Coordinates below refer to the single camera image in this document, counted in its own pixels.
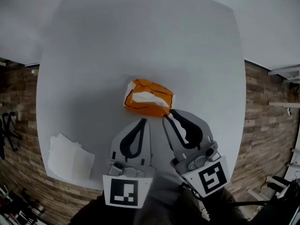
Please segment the orange packaging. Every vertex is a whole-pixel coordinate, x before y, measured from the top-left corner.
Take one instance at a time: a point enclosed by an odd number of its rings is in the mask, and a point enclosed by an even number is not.
[[[152,117],[169,115],[174,108],[175,95],[167,88],[144,79],[128,84],[124,107],[134,113]]]

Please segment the table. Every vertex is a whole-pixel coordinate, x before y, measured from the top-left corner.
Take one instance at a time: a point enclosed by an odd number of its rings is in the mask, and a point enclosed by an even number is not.
[[[230,175],[243,131],[246,82],[233,11],[211,0],[63,0],[49,28],[37,82],[37,129],[47,175],[50,136],[79,142],[102,189],[112,139],[141,116],[123,108],[129,81],[176,94],[175,107],[210,126]],[[152,165],[170,179],[174,157],[158,118],[150,123]]]

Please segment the tabletop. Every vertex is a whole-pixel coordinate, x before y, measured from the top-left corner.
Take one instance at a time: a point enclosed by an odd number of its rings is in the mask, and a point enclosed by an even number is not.
[[[243,131],[246,81],[233,11],[211,0],[63,0],[53,18],[37,82],[37,130],[47,175],[50,136],[62,133],[95,154],[90,180],[102,189],[112,139],[142,116],[124,109],[127,84],[159,83],[175,108],[212,130],[235,166]],[[150,123],[152,165],[177,178],[162,121]]]

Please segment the wall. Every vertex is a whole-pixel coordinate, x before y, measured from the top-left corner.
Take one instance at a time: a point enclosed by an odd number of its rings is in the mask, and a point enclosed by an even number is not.
[[[0,57],[39,62],[60,1],[0,0]],[[246,60],[269,69],[300,63],[300,0],[215,1],[234,10]]]

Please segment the black office chair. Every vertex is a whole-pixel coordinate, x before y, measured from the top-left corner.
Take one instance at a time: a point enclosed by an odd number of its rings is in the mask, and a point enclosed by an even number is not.
[[[14,147],[13,142],[11,140],[11,137],[14,137],[18,140],[22,140],[22,136],[19,134],[14,134],[9,130],[9,125],[11,122],[11,117],[15,116],[15,112],[10,112],[9,115],[8,113],[4,113],[2,114],[2,121],[3,121],[3,129],[2,129],[2,123],[0,120],[0,132],[1,132],[1,136],[0,136],[0,157],[4,160],[5,159],[5,153],[4,153],[4,145],[5,145],[5,141],[4,138],[6,137],[12,150],[14,152],[17,152],[18,149]]]

